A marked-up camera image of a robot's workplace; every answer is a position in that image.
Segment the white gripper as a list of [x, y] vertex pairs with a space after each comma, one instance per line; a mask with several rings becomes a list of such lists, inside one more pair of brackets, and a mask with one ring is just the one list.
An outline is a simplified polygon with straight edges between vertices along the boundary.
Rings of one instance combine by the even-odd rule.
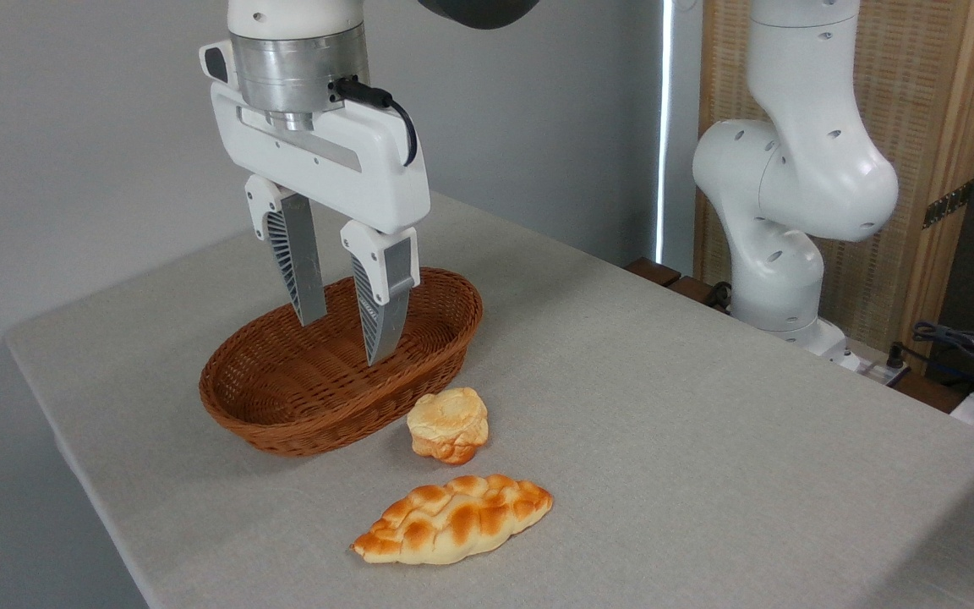
[[424, 156], [405, 165], [401, 117], [347, 101], [316, 116], [312, 130], [293, 132], [271, 126], [220, 82], [211, 100], [229, 157], [258, 174], [246, 182], [254, 231], [270, 245], [301, 325], [327, 315], [310, 199], [354, 219], [341, 238], [352, 256], [367, 361], [394, 354], [411, 289], [420, 285], [417, 232], [409, 227], [430, 211]]

